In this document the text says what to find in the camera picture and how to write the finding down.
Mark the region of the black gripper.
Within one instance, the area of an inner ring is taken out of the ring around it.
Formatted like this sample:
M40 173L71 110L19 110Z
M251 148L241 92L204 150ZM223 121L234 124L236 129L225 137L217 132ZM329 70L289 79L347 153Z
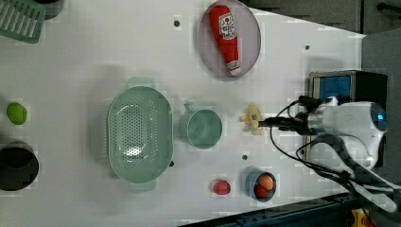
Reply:
M278 125L273 124L275 122L277 122L277 117L268 117L259 121L258 127L277 127L281 131L309 132L306 113L297 113L295 117L281 117Z

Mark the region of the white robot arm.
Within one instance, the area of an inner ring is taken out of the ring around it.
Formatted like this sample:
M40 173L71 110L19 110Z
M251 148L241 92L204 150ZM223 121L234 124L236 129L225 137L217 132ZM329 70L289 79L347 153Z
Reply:
M387 132L385 111L370 101L339 103L302 96L293 105L305 109L294 116L276 115L254 120L256 128L276 128L309 136L308 157L292 158L313 169L319 176L360 195L379 209L395 213L400 186L373 172L379 147Z

